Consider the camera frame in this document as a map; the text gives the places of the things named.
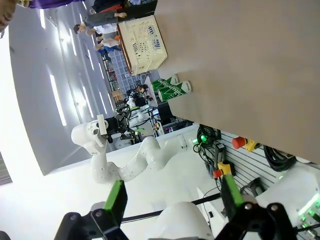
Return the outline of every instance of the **human hand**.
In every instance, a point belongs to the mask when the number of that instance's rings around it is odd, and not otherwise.
[[[16,10],[16,0],[0,0],[0,32],[9,24]]]
[[[118,14],[118,17],[120,18],[125,18],[127,16],[127,14],[125,12],[121,12]]]

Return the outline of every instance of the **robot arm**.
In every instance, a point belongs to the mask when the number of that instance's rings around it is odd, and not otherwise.
[[[158,141],[150,136],[142,141],[136,155],[125,166],[118,167],[113,162],[107,162],[106,147],[108,142],[112,142],[111,135],[119,132],[124,134],[128,129],[131,130],[128,127],[128,119],[123,116],[121,112],[116,117],[107,119],[99,115],[98,120],[80,124],[72,130],[73,143],[84,147],[92,155],[91,174],[97,183],[113,184],[115,180],[127,182],[141,174],[147,167],[156,171],[161,170],[174,155],[187,150],[182,135],[168,140],[163,148],[160,148]]]

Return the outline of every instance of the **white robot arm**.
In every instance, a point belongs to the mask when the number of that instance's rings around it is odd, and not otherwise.
[[[98,120],[80,124],[71,133],[72,141],[84,147],[92,155],[92,176],[100,184],[113,184],[115,180],[130,181],[147,167],[156,171],[161,170],[174,155],[187,150],[187,144],[182,135],[168,140],[163,148],[154,137],[149,136],[142,141],[134,158],[125,166],[118,167],[113,162],[107,162],[108,141],[104,136],[108,132],[108,127],[107,119],[99,115]]]

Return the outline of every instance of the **purple shirt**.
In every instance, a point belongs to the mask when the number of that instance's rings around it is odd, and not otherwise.
[[[29,2],[28,8],[31,9],[54,9],[72,2],[80,0],[32,0]]]

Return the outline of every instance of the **white shirt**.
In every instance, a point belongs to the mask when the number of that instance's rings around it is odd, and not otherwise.
[[[117,31],[117,24],[109,23],[101,26],[94,26],[93,28],[98,34],[109,34]]]

